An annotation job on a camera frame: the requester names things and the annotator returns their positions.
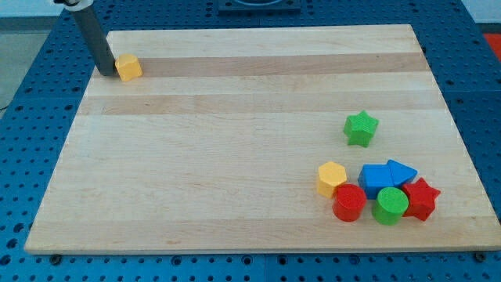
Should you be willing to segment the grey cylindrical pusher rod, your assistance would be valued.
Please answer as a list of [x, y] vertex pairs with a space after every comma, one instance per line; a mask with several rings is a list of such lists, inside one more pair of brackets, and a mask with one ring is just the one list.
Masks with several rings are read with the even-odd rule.
[[115, 76], [117, 74], [114, 62], [115, 58], [106, 40], [106, 35], [97, 18], [93, 4], [86, 9], [69, 9], [73, 16], [88, 50], [94, 59], [99, 73], [103, 76]]

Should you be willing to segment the white rod holder collar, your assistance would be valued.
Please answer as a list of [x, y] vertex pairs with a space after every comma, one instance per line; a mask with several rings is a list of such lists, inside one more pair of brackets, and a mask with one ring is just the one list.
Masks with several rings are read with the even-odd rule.
[[53, 0], [55, 4], [62, 4], [65, 9], [86, 9], [93, 4], [93, 0]]

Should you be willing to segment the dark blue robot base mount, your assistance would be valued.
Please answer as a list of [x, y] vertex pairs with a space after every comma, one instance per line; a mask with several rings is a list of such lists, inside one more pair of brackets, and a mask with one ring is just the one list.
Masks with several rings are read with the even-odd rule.
[[218, 13], [298, 12], [302, 0], [216, 0]]

